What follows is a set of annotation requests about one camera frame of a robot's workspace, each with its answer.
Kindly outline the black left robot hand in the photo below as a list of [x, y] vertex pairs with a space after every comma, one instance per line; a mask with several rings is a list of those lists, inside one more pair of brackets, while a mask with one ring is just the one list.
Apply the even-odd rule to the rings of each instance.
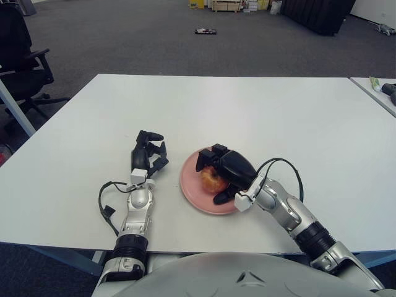
[[147, 171], [150, 178], [169, 163], [164, 137], [155, 132], [140, 130], [136, 146], [131, 152], [131, 170]]

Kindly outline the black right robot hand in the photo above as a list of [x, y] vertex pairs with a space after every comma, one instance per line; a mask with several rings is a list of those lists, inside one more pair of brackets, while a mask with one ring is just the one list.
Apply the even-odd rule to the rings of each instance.
[[233, 200], [236, 193], [249, 189], [257, 177], [245, 157], [220, 144], [199, 151], [196, 172], [204, 190], [213, 195], [215, 205]]

